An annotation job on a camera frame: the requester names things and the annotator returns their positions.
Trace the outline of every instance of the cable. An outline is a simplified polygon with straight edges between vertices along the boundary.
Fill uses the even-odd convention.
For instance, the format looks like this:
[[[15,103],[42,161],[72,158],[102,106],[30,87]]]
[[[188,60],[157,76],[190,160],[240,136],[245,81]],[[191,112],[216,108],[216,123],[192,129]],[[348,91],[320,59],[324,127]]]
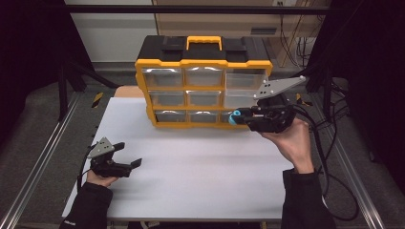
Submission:
[[[83,180],[83,176],[89,172],[89,170],[87,170],[86,172],[83,173],[83,169],[84,169],[84,165],[86,164],[86,160],[87,160],[87,156],[89,155],[89,153],[95,148],[96,144],[89,147],[89,150],[86,152],[86,155],[83,158],[83,161],[81,162],[81,166],[80,166],[80,171],[78,172],[78,176],[77,176],[77,183],[76,183],[76,189],[77,192],[80,191],[81,189],[81,182]]]
[[[295,52],[294,52],[294,57],[295,57],[295,63],[297,63],[298,64],[298,58],[297,58],[297,56],[300,56],[299,54],[298,54],[298,52],[299,52],[299,49],[300,49],[300,40],[301,40],[301,37],[299,37],[298,38],[298,44],[297,44],[297,48],[295,49]],[[299,64],[298,64],[298,66],[297,66],[299,69],[300,69],[300,71],[302,70],[301,69],[301,67],[304,67],[304,66],[300,66]]]
[[[355,9],[353,10],[352,14],[348,17],[348,19],[343,23],[343,25],[340,27],[336,35],[332,38],[332,40],[328,43],[328,45],[325,47],[324,51],[320,54],[318,61],[315,62],[313,65],[309,66],[308,68],[303,69],[299,73],[295,73],[290,78],[294,78],[300,75],[307,75],[313,73],[313,71],[319,71],[319,67],[322,68],[324,64],[328,64],[330,53],[333,52],[332,49],[334,49],[335,43],[338,42],[339,38],[341,38],[345,28],[349,25],[349,23],[352,21],[354,18],[355,14],[358,12],[360,9],[360,6],[363,5],[365,0],[361,0]]]
[[[306,115],[309,115],[309,113],[307,112],[307,110],[305,110],[303,107],[297,105],[297,104],[292,104],[292,107],[295,107],[297,109],[301,109],[301,111],[303,111]]]
[[[303,45],[303,53],[302,53],[302,58],[303,58],[303,67],[305,66],[305,48],[307,47],[307,38],[304,38],[304,45]]]
[[[348,106],[345,106],[345,107],[339,109],[338,112],[336,112],[336,118],[335,118],[336,122],[347,114],[347,113],[340,114],[340,112],[343,111],[346,108],[348,108]],[[330,125],[332,125],[332,123],[328,122],[326,119],[323,119],[322,121],[319,121],[316,125],[317,125],[318,131],[320,131],[322,129],[328,128]]]
[[[322,194],[323,194],[324,197],[325,197],[326,194],[328,193],[329,184],[330,184],[329,169],[328,169],[327,159],[328,159],[329,156],[330,156],[330,152],[331,152],[331,149],[332,149],[332,147],[333,147],[333,145],[334,145],[334,141],[335,141],[336,135],[337,135],[337,126],[336,126],[335,114],[337,114],[337,113],[339,113],[340,111],[343,110],[343,109],[340,109],[340,110],[336,113],[334,109],[335,109],[336,104],[340,103],[340,102],[343,101],[343,100],[344,100],[344,99],[338,100],[337,102],[335,102],[335,104],[334,104],[334,106],[333,106],[333,116],[332,116],[332,118],[333,118],[333,125],[334,125],[334,128],[335,128],[335,129],[334,129],[334,130],[335,130],[335,133],[334,133],[334,136],[333,136],[333,139],[332,139],[332,143],[330,144],[330,147],[328,148],[328,151],[327,151],[326,154],[324,154],[323,149],[322,149],[322,144],[321,144],[321,140],[320,140],[320,136],[319,136],[319,130],[318,130],[318,126],[317,126],[316,122],[310,117],[309,113],[308,113],[304,108],[302,108],[302,107],[300,107],[300,106],[298,106],[298,105],[293,105],[294,111],[295,111],[297,114],[304,116],[304,117],[305,117],[306,119],[308,119],[309,122],[311,123],[311,126],[312,126],[311,129],[312,129],[312,132],[313,132],[313,134],[314,134],[315,144],[316,144],[316,148],[317,148],[318,155],[319,155],[320,162],[321,162],[321,166],[320,166],[319,169],[317,170],[317,173],[318,173],[318,174],[321,173],[322,169],[323,169],[324,172],[325,172],[325,175],[324,175],[324,178],[325,178],[325,188],[324,188],[324,190],[323,190],[323,192],[322,192]]]
[[[349,217],[349,218],[338,217],[337,215],[335,215],[335,214],[333,214],[333,213],[331,213],[331,215],[332,215],[334,218],[339,219],[339,220],[342,220],[342,221],[352,221],[352,220],[356,219],[357,216],[358,216],[358,214],[359,214],[359,212],[360,212],[360,207],[359,207],[359,205],[358,205],[357,197],[354,195],[354,193],[353,193],[353,191],[351,190],[351,188],[349,188],[348,185],[346,185],[342,180],[340,180],[339,178],[337,178],[337,177],[335,177],[334,175],[331,175],[331,174],[329,174],[329,176],[330,176],[330,178],[332,178],[332,179],[336,180],[338,183],[340,183],[340,184],[348,191],[348,193],[352,196],[352,199],[353,199],[354,205],[355,205],[354,214],[353,214],[353,216],[351,216],[351,217]]]
[[[286,52],[289,60],[291,61],[291,63],[295,66],[299,66],[298,63],[295,62],[295,60],[293,60],[291,53],[289,52],[289,48],[290,46],[288,45],[288,41],[287,38],[284,34],[284,15],[281,14],[280,15],[280,42],[281,42],[281,46],[283,47],[284,51]]]
[[[339,109],[338,112],[335,112],[334,110],[335,110],[335,108],[336,108],[336,105],[337,105],[339,102],[344,101],[344,100],[345,100],[345,98],[339,99],[338,101],[336,101],[336,102],[334,103],[333,108],[332,108],[332,113],[333,113],[333,116],[332,116],[332,124],[333,124],[333,128],[334,128],[334,133],[333,133],[333,139],[332,139],[332,141],[331,141],[331,143],[330,143],[330,147],[328,148],[327,153],[326,153],[326,155],[325,155],[325,159],[328,159],[328,158],[329,158],[330,152],[331,152],[331,150],[332,150],[332,148],[333,148],[334,142],[336,141],[336,137],[337,137],[337,123],[336,123],[336,115],[335,115],[335,114],[337,114],[338,112],[342,111],[343,109],[346,109],[346,106],[343,107],[343,108],[341,108],[341,109]]]

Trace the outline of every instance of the hand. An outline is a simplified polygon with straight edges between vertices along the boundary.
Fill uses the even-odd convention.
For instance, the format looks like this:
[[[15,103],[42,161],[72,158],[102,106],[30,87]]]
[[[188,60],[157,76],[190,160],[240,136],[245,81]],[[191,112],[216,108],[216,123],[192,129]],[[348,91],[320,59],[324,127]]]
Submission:
[[[299,118],[294,118],[291,126],[279,134],[259,133],[271,140],[281,154],[289,160],[299,174],[314,172],[310,157],[309,124]]]
[[[104,187],[109,187],[116,180],[118,180],[118,177],[102,177],[95,174],[93,170],[89,170],[86,179],[89,183],[98,184]]]

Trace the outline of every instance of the gray floor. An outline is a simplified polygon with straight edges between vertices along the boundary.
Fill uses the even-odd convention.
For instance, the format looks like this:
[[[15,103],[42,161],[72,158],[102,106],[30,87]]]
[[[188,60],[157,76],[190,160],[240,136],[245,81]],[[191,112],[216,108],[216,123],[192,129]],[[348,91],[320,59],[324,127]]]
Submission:
[[[118,84],[135,84],[134,77],[129,73],[104,75]],[[278,75],[283,77],[283,73],[274,73],[275,77]],[[16,228],[54,228],[61,221],[65,201],[75,184],[82,158],[93,141],[93,135],[96,133],[96,127],[102,118],[108,99],[115,92],[94,80],[86,80],[88,88],[85,93],[80,94],[75,113],[58,142]],[[104,95],[99,105],[92,108],[94,98],[99,92],[103,92]],[[288,94],[288,96],[292,101],[295,100],[295,94]],[[304,101],[310,102],[308,94],[302,94],[302,96]],[[315,120],[320,120],[313,107],[305,108]],[[51,136],[56,125],[58,109],[56,84],[31,93],[27,98],[23,114],[10,134],[9,141],[1,147],[1,218],[17,197]],[[338,121],[338,134],[386,228],[405,228],[405,197],[395,186],[384,165],[370,162],[368,148],[349,116],[344,116]],[[324,129],[321,132],[324,148],[328,148],[329,143],[326,135]],[[315,150],[313,151],[314,161],[319,164]],[[335,154],[331,155],[328,164],[330,172],[347,183]],[[334,180],[330,182],[326,203],[331,212],[344,218],[351,216],[355,209],[349,193]],[[336,222],[339,228],[369,228],[361,213],[354,220],[337,219]],[[278,228],[279,221],[269,222],[267,227]]]

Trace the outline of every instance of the white wall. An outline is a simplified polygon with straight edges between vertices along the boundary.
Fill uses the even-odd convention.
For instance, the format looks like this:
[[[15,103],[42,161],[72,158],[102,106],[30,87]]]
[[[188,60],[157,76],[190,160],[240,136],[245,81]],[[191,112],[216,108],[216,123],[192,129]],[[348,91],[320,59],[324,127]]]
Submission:
[[[65,0],[67,5],[152,5],[151,0]],[[72,13],[92,62],[135,62],[146,35],[156,35],[153,13]]]

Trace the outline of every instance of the white tabletop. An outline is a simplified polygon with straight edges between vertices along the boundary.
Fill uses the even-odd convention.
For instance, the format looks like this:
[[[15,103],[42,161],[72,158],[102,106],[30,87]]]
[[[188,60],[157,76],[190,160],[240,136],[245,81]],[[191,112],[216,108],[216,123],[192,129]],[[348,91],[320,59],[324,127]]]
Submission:
[[[262,221],[280,219],[282,171],[292,168],[270,141],[249,130],[159,129],[144,98],[111,98],[95,136],[112,144],[117,163],[142,158],[113,183],[113,220]],[[62,217],[72,207],[72,190]]]

